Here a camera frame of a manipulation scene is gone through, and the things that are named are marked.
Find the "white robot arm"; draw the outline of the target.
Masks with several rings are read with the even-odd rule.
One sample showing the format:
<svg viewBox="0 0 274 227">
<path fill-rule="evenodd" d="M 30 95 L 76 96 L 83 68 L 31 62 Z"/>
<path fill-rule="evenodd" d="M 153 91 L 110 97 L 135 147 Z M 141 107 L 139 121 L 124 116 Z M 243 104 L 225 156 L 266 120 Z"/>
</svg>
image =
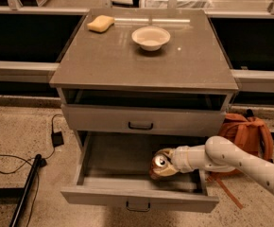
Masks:
<svg viewBox="0 0 274 227">
<path fill-rule="evenodd" d="M 158 179 L 196 169 L 211 172 L 238 169 L 274 195 L 274 164 L 243 151 L 221 136 L 212 136 L 200 146 L 160 149 L 152 158 L 149 174 Z"/>
</svg>

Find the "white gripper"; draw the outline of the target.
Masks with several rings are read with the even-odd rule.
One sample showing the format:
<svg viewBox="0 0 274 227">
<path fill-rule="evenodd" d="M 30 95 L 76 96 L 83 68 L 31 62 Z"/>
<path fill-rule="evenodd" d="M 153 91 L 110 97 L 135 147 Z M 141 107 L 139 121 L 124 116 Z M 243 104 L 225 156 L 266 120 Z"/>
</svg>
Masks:
<svg viewBox="0 0 274 227">
<path fill-rule="evenodd" d="M 151 167 L 151 175 L 156 178 L 159 177 L 168 177 L 175 175 L 176 173 L 189 173 L 193 172 L 194 169 L 189 163 L 188 152 L 189 147 L 177 147 L 173 148 L 162 148 L 158 150 L 155 155 L 164 155 L 167 158 L 171 158 L 172 165 L 158 166 L 153 165 Z"/>
</svg>

